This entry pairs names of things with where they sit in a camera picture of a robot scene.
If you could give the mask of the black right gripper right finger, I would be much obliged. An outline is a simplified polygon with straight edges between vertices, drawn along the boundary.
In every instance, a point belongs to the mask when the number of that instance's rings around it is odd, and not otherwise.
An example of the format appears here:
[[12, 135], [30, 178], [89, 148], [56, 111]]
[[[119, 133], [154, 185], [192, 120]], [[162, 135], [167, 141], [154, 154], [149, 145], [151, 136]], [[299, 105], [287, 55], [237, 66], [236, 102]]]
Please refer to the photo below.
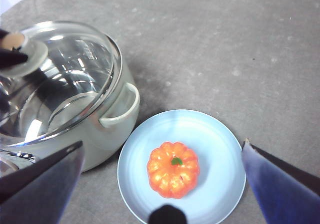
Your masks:
[[268, 224], [318, 224], [320, 179], [245, 139], [242, 163]]

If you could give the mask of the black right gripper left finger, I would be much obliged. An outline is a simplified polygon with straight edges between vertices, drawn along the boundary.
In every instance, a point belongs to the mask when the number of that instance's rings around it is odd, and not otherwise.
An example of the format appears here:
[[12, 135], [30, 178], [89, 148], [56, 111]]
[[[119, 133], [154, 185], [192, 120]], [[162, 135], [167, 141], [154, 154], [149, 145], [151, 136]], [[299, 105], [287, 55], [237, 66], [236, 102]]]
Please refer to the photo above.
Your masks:
[[84, 162], [75, 142], [43, 159], [0, 176], [2, 224], [57, 224], [70, 200]]

